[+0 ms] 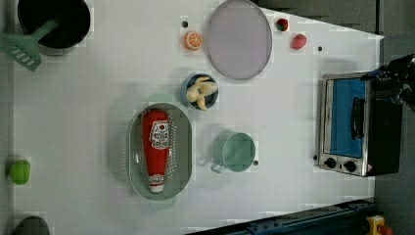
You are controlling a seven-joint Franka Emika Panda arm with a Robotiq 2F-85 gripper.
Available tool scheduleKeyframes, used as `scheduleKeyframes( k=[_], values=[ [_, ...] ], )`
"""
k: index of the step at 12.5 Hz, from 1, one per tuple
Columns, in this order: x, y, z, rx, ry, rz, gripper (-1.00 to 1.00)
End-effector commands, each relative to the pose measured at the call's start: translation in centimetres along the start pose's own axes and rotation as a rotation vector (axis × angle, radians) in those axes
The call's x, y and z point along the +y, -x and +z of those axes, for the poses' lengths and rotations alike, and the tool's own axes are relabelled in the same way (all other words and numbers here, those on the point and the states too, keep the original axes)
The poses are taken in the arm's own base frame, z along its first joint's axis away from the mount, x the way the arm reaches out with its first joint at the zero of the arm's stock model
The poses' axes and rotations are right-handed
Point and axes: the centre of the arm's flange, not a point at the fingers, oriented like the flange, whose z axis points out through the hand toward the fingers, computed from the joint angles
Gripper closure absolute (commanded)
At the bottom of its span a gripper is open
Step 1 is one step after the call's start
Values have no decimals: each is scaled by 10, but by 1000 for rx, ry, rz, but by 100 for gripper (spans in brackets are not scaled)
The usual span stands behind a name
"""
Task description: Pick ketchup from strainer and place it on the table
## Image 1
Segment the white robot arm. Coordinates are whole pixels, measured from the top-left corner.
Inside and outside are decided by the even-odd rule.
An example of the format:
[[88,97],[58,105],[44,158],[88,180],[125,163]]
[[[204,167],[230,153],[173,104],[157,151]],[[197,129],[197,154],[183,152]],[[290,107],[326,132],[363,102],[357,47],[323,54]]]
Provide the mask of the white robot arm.
[[371,84],[370,96],[395,104],[415,107],[415,58],[413,54],[390,61],[387,65],[364,73],[360,79]]

